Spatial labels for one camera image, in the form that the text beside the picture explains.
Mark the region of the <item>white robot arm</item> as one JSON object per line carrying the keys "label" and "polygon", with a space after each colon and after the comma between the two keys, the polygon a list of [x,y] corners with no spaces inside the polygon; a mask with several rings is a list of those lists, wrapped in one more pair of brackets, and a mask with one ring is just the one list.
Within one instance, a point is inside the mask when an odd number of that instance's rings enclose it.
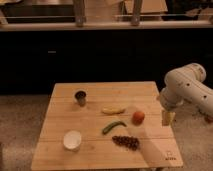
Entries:
{"label": "white robot arm", "polygon": [[159,93],[162,111],[162,125],[169,126],[175,116],[173,110],[185,101],[196,105],[206,118],[213,121],[213,89],[207,87],[205,68],[191,63],[169,71],[165,77],[165,87]]}

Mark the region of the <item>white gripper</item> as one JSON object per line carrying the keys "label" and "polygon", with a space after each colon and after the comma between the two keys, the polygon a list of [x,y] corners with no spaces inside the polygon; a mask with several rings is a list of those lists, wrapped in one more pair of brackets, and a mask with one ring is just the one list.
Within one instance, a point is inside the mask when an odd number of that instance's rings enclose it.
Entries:
{"label": "white gripper", "polygon": [[160,94],[159,95],[159,102],[161,106],[166,110],[162,112],[162,125],[169,126],[176,115],[175,112],[170,112],[176,108],[176,102],[169,97]]}

